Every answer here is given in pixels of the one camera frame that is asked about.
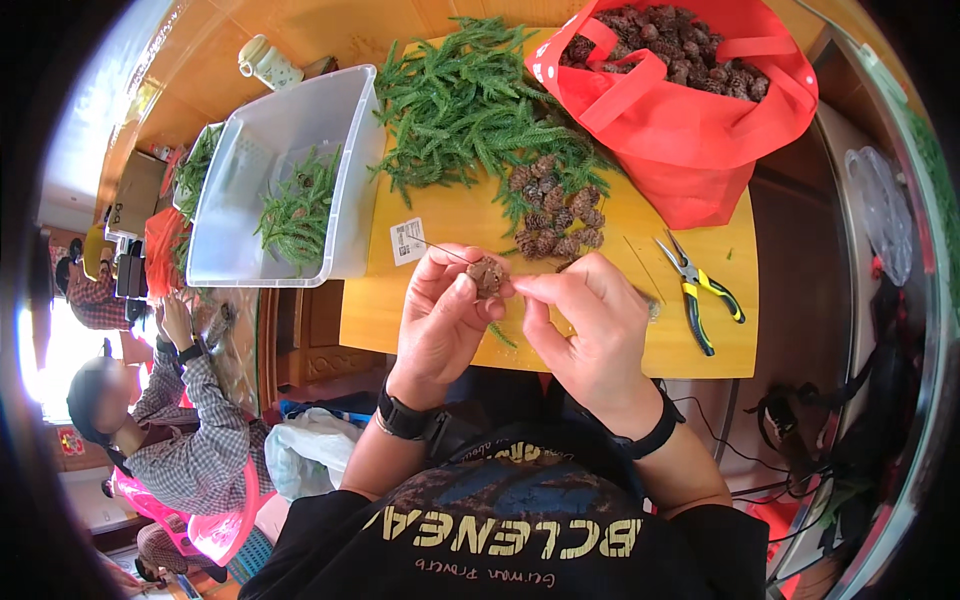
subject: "yellow table surface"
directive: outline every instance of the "yellow table surface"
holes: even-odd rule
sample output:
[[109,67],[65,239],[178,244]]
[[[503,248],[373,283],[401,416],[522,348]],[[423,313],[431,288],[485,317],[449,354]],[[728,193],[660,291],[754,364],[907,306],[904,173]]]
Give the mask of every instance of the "yellow table surface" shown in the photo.
[[[540,33],[525,45],[537,47],[548,34]],[[391,137],[388,150],[393,145]],[[634,285],[661,299],[660,316],[647,328],[647,345],[641,365],[643,372],[651,377],[674,379],[752,376],[756,358],[759,285],[749,190],[744,190],[728,225],[675,232],[694,264],[736,296],[747,318],[746,323],[737,324],[720,299],[702,290],[700,310],[704,329],[716,348],[714,356],[706,357],[693,340],[686,322],[680,274],[653,242],[653,237],[657,236],[669,246],[663,232],[663,220],[629,179],[612,172],[604,175],[611,183],[611,195],[598,205],[607,217],[603,229],[606,242],[599,252],[619,267]],[[497,180],[486,175],[479,179],[479,184],[470,189],[462,185],[432,185],[411,190],[413,207],[408,209],[399,194],[390,191],[389,176],[380,175],[367,273],[361,278],[349,279],[344,287],[340,344],[396,353],[403,297],[417,263],[395,266],[391,226],[421,217],[424,239],[434,244],[457,242],[494,252],[515,245],[512,238],[502,237],[510,225],[502,216],[502,207],[491,203],[496,195]],[[528,262],[519,254],[509,259],[515,274],[553,273],[563,262],[560,258]],[[552,308],[551,315],[562,333],[574,333],[559,311]],[[500,325],[518,348],[509,348],[488,333],[473,364],[547,371],[523,337],[522,320],[522,299],[507,300],[507,317]]]

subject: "red decoration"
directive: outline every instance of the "red decoration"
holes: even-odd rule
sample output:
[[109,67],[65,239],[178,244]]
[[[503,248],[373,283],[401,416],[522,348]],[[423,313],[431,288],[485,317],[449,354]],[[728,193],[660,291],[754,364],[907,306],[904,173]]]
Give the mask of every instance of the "red decoration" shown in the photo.
[[86,453],[84,439],[73,427],[58,427],[57,438],[60,439],[60,449],[65,456],[80,456]]

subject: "red tote bag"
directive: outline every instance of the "red tote bag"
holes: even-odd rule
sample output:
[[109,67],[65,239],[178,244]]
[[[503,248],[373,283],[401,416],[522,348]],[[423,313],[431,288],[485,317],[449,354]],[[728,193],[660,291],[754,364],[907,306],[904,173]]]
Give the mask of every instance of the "red tote bag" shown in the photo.
[[[759,103],[665,81],[666,65],[649,50],[618,64],[627,74],[560,66],[575,34],[592,40],[590,60],[605,60],[616,34],[592,18],[623,6],[592,0],[526,58],[527,68],[601,144],[614,152],[637,189],[672,229],[725,225],[754,163],[810,125],[817,80],[793,37],[761,0],[684,0],[726,41],[717,61],[742,58],[770,80]],[[634,4],[643,10],[653,2]]]

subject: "blue basket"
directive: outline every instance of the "blue basket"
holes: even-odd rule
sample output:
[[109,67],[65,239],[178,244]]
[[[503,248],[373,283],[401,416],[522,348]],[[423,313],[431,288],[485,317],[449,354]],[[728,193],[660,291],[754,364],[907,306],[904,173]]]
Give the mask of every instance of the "blue basket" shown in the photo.
[[254,527],[247,541],[240,546],[236,556],[227,563],[227,571],[242,586],[263,568],[273,552],[274,545],[267,540],[262,531]]

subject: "cardboard box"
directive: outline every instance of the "cardboard box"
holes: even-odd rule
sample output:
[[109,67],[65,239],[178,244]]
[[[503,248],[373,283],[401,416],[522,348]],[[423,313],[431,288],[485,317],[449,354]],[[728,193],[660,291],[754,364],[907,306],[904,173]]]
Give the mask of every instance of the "cardboard box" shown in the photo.
[[154,216],[167,163],[134,150],[127,160],[110,211],[107,230],[143,238],[147,219]]

